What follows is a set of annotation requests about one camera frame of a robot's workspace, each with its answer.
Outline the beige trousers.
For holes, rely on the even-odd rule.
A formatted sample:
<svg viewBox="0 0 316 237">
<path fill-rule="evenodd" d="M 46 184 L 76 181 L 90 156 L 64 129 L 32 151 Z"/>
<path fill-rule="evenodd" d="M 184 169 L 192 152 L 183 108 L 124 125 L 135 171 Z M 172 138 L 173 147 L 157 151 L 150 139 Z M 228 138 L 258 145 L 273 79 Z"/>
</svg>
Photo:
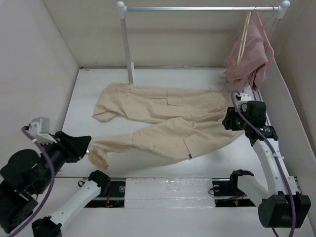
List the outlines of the beige trousers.
<svg viewBox="0 0 316 237">
<path fill-rule="evenodd" d="M 111 83 L 99 96 L 93 118 L 109 122 L 116 116 L 147 124 L 130 134 L 93 138 L 88 159 L 106 170 L 108 153 L 133 148 L 175 161 L 197 158 L 236 140 L 242 131 L 222 124 L 232 106 L 229 94 L 212 89 L 165 88 Z"/>
</svg>

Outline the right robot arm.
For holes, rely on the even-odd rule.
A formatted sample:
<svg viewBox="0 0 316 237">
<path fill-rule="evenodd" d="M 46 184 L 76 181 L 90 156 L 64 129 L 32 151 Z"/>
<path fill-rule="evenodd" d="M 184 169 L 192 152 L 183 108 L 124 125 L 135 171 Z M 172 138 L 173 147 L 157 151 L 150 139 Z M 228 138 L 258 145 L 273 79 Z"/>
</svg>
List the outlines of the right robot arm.
<svg viewBox="0 0 316 237">
<path fill-rule="evenodd" d="M 226 130 L 243 131 L 259 158 L 267 187 L 264 188 L 248 170 L 235 170 L 230 176 L 231 193 L 246 194 L 258 208 L 260 223 L 265 228 L 298 229 L 302 226 L 311 200 L 299 192 L 279 151 L 278 136 L 273 126 L 266 125 L 266 104 L 248 95 L 233 96 L 222 124 Z"/>
</svg>

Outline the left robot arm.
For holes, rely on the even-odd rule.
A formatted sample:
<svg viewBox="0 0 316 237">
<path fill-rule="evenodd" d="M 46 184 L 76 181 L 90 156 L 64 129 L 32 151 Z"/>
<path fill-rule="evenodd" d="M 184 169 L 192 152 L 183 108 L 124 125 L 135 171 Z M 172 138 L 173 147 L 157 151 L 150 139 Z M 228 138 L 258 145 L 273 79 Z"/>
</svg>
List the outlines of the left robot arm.
<svg viewBox="0 0 316 237">
<path fill-rule="evenodd" d="M 74 137 L 59 131 L 54 135 L 22 132 L 40 150 L 16 152 L 0 170 L 0 235 L 2 237 L 60 237 L 72 219 L 97 196 L 110 191 L 111 179 L 93 171 L 65 205 L 43 218 L 38 213 L 53 193 L 57 173 L 67 163 L 76 163 L 89 152 L 90 136 Z"/>
</svg>

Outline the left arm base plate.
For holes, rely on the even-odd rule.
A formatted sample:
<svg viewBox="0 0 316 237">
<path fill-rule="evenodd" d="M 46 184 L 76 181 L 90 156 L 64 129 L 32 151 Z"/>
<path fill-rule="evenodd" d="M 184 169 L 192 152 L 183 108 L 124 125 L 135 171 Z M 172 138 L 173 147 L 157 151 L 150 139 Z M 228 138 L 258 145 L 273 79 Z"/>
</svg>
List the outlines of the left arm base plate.
<svg viewBox="0 0 316 237">
<path fill-rule="evenodd" d="M 126 180 L 113 180 L 108 191 L 91 200 L 85 208 L 122 208 L 125 202 Z"/>
</svg>

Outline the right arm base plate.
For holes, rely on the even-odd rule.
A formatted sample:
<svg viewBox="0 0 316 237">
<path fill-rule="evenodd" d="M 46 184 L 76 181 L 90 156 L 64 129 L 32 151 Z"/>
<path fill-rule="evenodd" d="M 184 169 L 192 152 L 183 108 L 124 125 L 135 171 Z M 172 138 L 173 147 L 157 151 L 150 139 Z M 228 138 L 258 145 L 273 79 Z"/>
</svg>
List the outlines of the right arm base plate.
<svg viewBox="0 0 316 237">
<path fill-rule="evenodd" d="M 255 204 L 238 188 L 232 188 L 229 179 L 213 179 L 208 193 L 214 197 L 215 207 L 254 207 Z"/>
</svg>

